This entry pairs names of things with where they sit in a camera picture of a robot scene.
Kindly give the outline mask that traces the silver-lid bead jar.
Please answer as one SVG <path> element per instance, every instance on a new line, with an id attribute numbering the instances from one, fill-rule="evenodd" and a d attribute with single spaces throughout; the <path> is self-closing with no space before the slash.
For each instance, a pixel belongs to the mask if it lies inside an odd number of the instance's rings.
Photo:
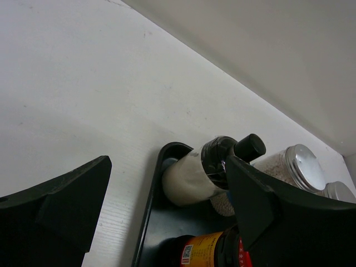
<path id="1" fill-rule="evenodd" d="M 249 163 L 265 154 L 261 145 L 256 148 L 242 148 L 235 145 L 240 159 Z M 252 165 L 257 170 L 287 184 L 311 193 L 319 193 L 326 187 L 323 170 L 312 151 L 302 144 L 289 146 Z M 222 216 L 235 215 L 229 192 L 210 199 L 214 210 Z"/>
<path id="2" fill-rule="evenodd" d="M 340 181 L 327 183 L 325 189 L 318 192 L 317 195 L 338 201 L 356 203 L 355 195 L 346 184 Z"/>

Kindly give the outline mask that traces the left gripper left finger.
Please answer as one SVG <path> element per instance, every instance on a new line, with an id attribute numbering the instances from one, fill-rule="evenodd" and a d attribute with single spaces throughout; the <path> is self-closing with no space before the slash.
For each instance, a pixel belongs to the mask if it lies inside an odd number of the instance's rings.
<path id="1" fill-rule="evenodd" d="M 111 175 L 108 156 L 1 197 L 1 266 L 81 266 Z"/>

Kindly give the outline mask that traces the black-cap clear bottle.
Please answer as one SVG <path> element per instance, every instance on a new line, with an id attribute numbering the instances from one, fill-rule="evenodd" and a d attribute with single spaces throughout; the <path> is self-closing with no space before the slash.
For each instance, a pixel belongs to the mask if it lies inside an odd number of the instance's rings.
<path id="1" fill-rule="evenodd" d="M 250 163 L 265 153 L 264 142 L 254 133 L 240 141 L 218 136 L 168 167 L 162 176 L 162 189 L 176 206 L 209 200 L 229 189 L 225 168 L 229 156 Z"/>

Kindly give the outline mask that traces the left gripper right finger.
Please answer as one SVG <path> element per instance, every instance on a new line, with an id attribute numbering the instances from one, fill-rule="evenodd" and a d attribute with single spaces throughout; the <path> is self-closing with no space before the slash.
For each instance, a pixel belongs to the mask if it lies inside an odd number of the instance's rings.
<path id="1" fill-rule="evenodd" d="M 229 156 L 226 175 L 253 266 L 354 266 L 355 205 L 309 193 Z"/>

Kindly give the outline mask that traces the red-lid chili sauce jar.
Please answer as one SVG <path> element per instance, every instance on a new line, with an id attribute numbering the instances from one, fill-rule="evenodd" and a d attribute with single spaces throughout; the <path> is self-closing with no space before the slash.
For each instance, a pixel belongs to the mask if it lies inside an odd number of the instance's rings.
<path id="1" fill-rule="evenodd" d="M 183 235 L 165 241 L 155 259 L 155 266 L 252 267 L 237 225 L 225 231 L 192 236 Z"/>

